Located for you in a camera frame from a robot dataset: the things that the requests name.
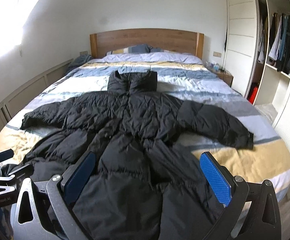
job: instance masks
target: wooden headboard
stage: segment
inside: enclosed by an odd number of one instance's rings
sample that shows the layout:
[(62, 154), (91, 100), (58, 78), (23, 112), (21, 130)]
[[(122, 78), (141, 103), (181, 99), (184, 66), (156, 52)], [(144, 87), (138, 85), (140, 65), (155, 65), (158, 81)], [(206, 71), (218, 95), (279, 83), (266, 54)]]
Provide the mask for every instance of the wooden headboard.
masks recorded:
[(93, 58), (102, 58), (108, 51), (146, 43), (154, 48), (188, 52), (201, 59), (204, 34), (171, 29), (127, 29), (91, 34), (90, 40)]

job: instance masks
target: white sliding door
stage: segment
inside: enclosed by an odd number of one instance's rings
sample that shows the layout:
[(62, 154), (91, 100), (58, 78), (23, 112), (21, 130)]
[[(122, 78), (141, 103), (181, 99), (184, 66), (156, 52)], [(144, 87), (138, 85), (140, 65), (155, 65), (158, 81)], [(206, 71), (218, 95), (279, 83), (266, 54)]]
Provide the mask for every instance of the white sliding door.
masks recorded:
[(234, 77), (232, 88), (246, 96), (254, 72), (258, 39), (256, 0), (228, 0), (228, 40), (224, 66)]

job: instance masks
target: bed sheet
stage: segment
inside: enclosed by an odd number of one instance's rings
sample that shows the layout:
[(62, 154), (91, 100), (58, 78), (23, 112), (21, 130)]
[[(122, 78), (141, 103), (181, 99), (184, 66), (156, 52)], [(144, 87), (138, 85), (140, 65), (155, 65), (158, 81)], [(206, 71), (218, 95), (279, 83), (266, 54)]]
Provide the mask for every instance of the bed sheet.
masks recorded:
[(273, 182), (278, 201), (290, 185), (290, 153), (283, 140), (267, 120), (240, 94), (208, 71), (195, 56), (173, 53), (117, 54), (92, 60), (73, 70), (48, 87), (21, 110), (1, 131), (0, 151), (13, 149), (13, 159), (5, 163), (20, 163), (32, 147), (55, 128), (20, 130), (24, 114), (38, 106), (67, 100), (90, 91), (107, 90), (112, 71), (120, 73), (157, 71), (157, 90), (171, 96), (222, 107), (237, 117), (254, 133), (253, 150), (236, 150), (197, 134), (182, 134), (178, 142), (197, 158), (210, 151), (216, 160), (233, 175), (248, 182)]

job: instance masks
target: jacket sleeve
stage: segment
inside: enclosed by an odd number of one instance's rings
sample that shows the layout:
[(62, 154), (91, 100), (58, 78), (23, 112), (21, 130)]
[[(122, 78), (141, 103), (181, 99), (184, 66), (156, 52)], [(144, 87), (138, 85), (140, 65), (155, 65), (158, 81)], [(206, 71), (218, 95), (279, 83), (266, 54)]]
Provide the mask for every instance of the jacket sleeve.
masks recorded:
[(75, 98), (62, 102), (54, 102), (36, 108), (24, 115), (21, 129), (32, 126), (54, 126), (62, 128), (65, 118), (73, 106)]
[(184, 101), (177, 120), (180, 126), (236, 149), (253, 149), (253, 133), (222, 108)]

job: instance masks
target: wall outlet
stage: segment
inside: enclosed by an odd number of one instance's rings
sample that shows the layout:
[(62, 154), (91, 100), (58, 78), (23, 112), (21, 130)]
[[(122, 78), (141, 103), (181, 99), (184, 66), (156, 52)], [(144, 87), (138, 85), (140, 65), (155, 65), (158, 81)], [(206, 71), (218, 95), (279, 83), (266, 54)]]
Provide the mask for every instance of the wall outlet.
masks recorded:
[(88, 51), (87, 51), (87, 50), (85, 50), (85, 51), (81, 51), (81, 52), (79, 53), (80, 56), (87, 55), (87, 54), (88, 54)]
[(214, 56), (214, 57), (222, 57), (222, 53), (219, 53), (219, 52), (216, 52), (216, 51), (215, 51), (215, 52), (213, 53), (213, 56)]

